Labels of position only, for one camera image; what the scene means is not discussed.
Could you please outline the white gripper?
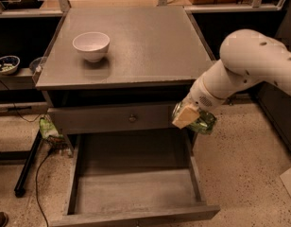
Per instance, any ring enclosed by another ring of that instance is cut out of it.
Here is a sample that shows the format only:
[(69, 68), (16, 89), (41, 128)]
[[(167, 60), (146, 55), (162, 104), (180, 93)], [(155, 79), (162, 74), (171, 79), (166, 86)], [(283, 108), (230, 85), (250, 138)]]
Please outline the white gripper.
[(172, 124), (179, 129), (183, 129), (199, 118), (198, 108), (201, 111), (211, 112), (225, 102), (225, 98), (217, 98), (207, 90), (203, 77), (195, 80), (184, 100), (192, 104), (178, 103), (172, 114)]

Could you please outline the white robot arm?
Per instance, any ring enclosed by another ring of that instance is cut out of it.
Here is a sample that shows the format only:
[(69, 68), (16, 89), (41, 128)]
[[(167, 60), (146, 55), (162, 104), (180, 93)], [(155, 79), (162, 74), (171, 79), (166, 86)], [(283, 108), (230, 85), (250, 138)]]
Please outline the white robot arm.
[(220, 59), (192, 85), (176, 105), (172, 124), (207, 133), (215, 124), (213, 110), (233, 94), (268, 82), (291, 96), (291, 52), (286, 46), (251, 29), (228, 35)]

